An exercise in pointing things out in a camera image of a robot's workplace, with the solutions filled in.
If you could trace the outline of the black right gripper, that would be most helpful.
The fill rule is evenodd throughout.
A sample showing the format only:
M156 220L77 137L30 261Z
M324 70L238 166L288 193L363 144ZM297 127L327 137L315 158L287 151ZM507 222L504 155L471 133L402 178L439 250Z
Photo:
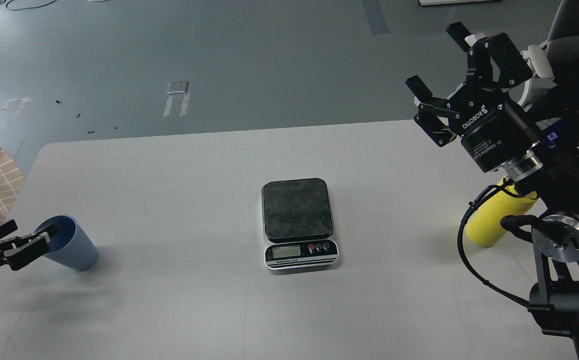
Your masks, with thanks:
M544 137L509 96L534 73L506 33L472 33L462 22L445 30L467 56L465 80L445 99L419 75L409 77L404 83L418 101L414 121L438 147L458 139L479 170L490 173Z

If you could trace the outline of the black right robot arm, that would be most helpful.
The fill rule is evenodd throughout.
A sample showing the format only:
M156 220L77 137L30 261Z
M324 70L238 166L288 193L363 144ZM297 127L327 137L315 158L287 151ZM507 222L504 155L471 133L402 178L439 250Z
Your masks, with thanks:
M419 76L409 77L406 85L419 100L414 120L437 146L459 139L484 173L507 173L502 185L486 187L470 203L457 234L459 256L475 278L527 309L543 334L570 338L579 359L579 280L568 269L579 264L579 56L557 71L555 87L526 111L509 89L536 71L507 34L472 34L461 22L446 32L467 55L465 81L448 98L438 98ZM539 216L499 220L504 230L532 244L537 283L528 300L483 278L463 247L470 216L508 186L515 198L536 193L547 208Z

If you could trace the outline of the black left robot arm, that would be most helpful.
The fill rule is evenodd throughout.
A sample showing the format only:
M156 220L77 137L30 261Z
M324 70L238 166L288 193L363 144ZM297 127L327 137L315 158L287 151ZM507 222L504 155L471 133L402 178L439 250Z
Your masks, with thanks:
M52 239L58 234L56 224L42 225L40 230L23 236L11 236L18 229L14 219L0 225L0 267L19 271L47 254Z

